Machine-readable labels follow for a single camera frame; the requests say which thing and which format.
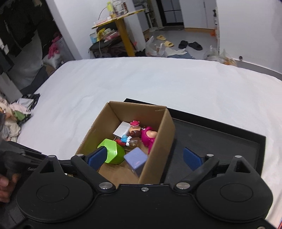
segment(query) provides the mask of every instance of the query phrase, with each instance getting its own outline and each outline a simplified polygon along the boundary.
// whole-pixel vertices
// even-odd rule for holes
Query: yellow table
[[[124,24],[124,18],[128,17],[130,15],[133,15],[133,14],[138,14],[138,13],[144,11],[144,10],[145,9],[135,10],[135,11],[129,12],[125,15],[111,18],[110,20],[107,20],[107,21],[104,21],[102,23],[94,25],[92,27],[92,29],[95,29],[97,27],[109,24],[109,23],[114,21],[116,23],[116,27],[118,28],[118,32],[120,33],[120,37],[122,38],[122,42],[124,44],[124,47],[125,47],[125,50],[126,50],[128,56],[135,56],[134,48],[132,46],[132,43],[130,42],[130,39],[129,39],[127,31],[126,31],[126,27],[125,27],[125,24]]]

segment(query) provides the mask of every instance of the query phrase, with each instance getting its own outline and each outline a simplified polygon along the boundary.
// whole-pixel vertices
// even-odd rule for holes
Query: closet
[[[23,94],[36,90],[48,78],[42,58],[58,34],[45,0],[0,0],[0,74]]]

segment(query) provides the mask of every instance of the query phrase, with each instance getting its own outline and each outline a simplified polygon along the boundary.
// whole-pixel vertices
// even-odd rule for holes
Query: green toy block
[[[99,148],[100,146],[104,146],[107,148],[108,156],[105,161],[106,163],[118,165],[123,162],[125,155],[124,148],[118,145],[115,141],[105,139],[100,145],[98,145],[97,148]]]

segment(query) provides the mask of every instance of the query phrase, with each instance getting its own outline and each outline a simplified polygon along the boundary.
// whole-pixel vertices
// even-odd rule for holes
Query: purple toy block
[[[140,148],[136,147],[128,154],[124,155],[124,159],[131,167],[131,170],[139,177],[148,156]]]

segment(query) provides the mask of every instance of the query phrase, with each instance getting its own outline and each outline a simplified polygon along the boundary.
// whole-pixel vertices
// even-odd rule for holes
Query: white bed sheet
[[[37,91],[33,117],[18,143],[71,158],[104,105],[126,98],[203,116],[266,136],[262,178],[274,202],[267,220],[282,217],[282,82],[217,62],[174,58],[70,61]]]

